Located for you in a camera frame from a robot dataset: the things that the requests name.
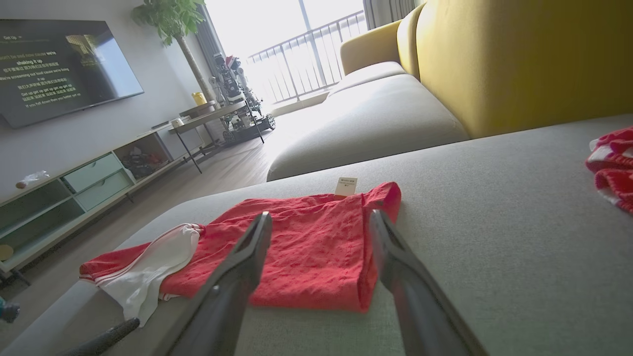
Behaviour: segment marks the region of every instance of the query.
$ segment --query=yellow sofa backrest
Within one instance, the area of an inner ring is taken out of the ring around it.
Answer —
[[[400,65],[407,73],[420,80],[420,71],[418,64],[418,51],[415,44],[415,32],[418,27],[418,18],[424,4],[418,6],[400,21],[396,40],[398,42],[398,55],[400,57]]]
[[[420,81],[472,138],[633,111],[633,0],[429,0],[420,10]]]

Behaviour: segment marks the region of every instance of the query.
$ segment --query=white wall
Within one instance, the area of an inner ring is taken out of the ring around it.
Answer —
[[[72,113],[22,129],[0,121],[0,201],[27,174],[58,175],[121,146],[151,126],[195,106],[200,88],[178,45],[165,48],[155,29],[130,18],[142,0],[0,0],[0,18],[104,20],[130,63],[144,94]],[[187,39],[210,76],[193,35]]]

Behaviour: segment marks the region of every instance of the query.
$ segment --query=table leg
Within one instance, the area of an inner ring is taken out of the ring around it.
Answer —
[[[198,172],[200,172],[200,174],[202,174],[202,171],[200,170],[200,166],[197,165],[196,159],[194,158],[194,156],[191,154],[191,152],[189,151],[189,148],[187,147],[187,145],[185,144],[185,141],[182,140],[182,137],[180,136],[180,133],[178,132],[178,130],[176,130],[176,135],[178,135],[178,138],[180,139],[180,142],[182,142],[182,145],[185,146],[185,149],[187,150],[187,153],[189,154],[189,157],[191,158],[191,160],[194,162],[194,164],[196,165],[196,168],[198,169]]]
[[[257,128],[257,132],[260,134],[261,143],[264,143],[264,137],[261,136],[260,127],[259,125],[257,125],[257,122],[255,121],[255,115],[253,115],[253,111],[251,110],[251,106],[248,105],[248,102],[246,102],[246,107],[248,108],[248,113],[251,116],[251,120],[253,121],[253,123],[255,124],[255,127]]]
[[[28,281],[28,279],[27,279],[27,278],[26,278],[26,277],[25,277],[25,276],[24,276],[24,275],[23,275],[23,274],[22,274],[22,273],[21,273],[18,269],[16,269],[16,268],[12,269],[12,270],[11,270],[11,273],[13,273],[13,275],[14,275],[17,279],[19,279],[19,280],[21,280],[22,282],[24,282],[27,286],[30,286],[30,285],[31,285],[31,282],[29,282],[29,281]]]

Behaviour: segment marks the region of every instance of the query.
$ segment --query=plant leaves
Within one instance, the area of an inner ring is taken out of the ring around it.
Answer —
[[[197,25],[204,21],[196,11],[197,4],[203,5],[204,0],[143,0],[143,3],[132,9],[132,19],[138,25],[156,27],[167,46],[174,36],[197,32]]]

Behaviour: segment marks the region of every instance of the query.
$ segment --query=television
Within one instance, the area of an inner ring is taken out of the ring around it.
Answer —
[[[11,127],[142,93],[105,21],[0,20],[0,117]]]

